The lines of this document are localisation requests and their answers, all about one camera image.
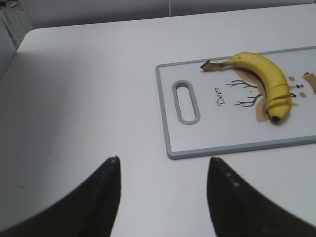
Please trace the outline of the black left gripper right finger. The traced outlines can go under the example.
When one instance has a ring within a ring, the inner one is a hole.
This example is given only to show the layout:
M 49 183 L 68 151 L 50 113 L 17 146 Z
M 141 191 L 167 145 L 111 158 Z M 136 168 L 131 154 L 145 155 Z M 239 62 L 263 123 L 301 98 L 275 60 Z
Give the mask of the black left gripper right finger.
M 221 158 L 208 169 L 208 208 L 218 237 L 314 237 L 315 226 L 266 198 Z

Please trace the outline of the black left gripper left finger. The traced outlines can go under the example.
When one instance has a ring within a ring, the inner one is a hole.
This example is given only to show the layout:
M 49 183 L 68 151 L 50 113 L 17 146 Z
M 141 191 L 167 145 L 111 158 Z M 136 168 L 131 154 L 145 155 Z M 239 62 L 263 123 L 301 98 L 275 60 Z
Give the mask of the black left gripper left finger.
M 121 198 L 118 156 L 43 212 L 1 231 L 2 237 L 109 237 Z

